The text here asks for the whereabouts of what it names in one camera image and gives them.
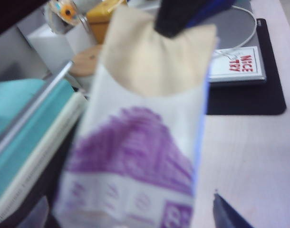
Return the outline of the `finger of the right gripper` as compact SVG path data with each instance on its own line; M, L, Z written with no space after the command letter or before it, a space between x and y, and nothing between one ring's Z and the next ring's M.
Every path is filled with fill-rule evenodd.
M232 0L209 0L204 6L201 6L191 19L187 21L186 27L193 27L198 25L203 20L214 16L215 14L227 10L232 6Z
M199 0L162 0L155 18L155 30L166 38L178 35L196 14Z

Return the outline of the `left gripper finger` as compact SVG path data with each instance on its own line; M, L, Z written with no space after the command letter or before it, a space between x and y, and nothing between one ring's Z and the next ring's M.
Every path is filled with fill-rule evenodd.
M213 217L216 228L253 227L219 194L218 191L215 191L214 193Z

